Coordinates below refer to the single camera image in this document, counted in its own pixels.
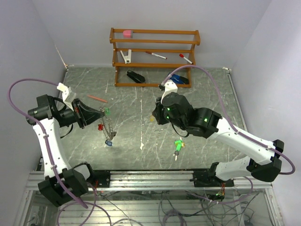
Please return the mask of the green key tag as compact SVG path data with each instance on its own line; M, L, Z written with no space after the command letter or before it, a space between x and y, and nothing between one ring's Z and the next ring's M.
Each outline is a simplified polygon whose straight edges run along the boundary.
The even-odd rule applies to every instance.
M110 115L110 113L111 113L109 108L105 108L104 112L105 112L106 115Z

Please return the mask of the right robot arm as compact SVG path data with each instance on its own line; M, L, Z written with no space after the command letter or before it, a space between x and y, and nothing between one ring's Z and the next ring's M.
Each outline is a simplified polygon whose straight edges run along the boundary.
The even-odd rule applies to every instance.
M280 174L280 155L284 142L259 138L236 126L230 126L219 113L209 108L194 108L185 96L171 92L158 97L152 115L157 124L171 123L188 135L220 141L242 152L245 157L230 162L215 162L211 165L207 180L212 186L237 177L252 176L263 182L273 182Z

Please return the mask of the metal key ring disc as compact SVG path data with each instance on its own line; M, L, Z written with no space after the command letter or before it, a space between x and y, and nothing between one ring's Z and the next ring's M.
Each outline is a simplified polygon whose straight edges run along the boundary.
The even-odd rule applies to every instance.
M109 115L105 114L104 109L105 107L100 108L100 111L104 114L104 116L100 118L100 122L104 125L103 133L106 139L112 141L117 133L113 130L112 120Z

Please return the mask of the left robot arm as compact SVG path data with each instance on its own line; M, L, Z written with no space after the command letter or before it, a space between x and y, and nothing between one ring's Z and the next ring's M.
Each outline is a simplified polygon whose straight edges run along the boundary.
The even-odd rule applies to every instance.
M72 102L73 110L64 106L57 109L62 99L49 95L37 97L37 107L28 111L27 122L32 125L42 151L44 180L38 183L39 191L56 207L76 200L88 192L96 181L90 164L83 162L71 167L64 153L60 128L78 124L83 129L101 119L105 114L93 109L78 98Z

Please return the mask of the red key tag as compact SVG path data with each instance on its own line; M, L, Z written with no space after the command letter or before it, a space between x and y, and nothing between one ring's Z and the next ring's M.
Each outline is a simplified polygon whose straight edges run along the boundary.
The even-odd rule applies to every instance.
M104 125L103 125L103 124L99 124L99 125L98 125L98 130L99 130L99 131L102 131L103 129L104 129Z

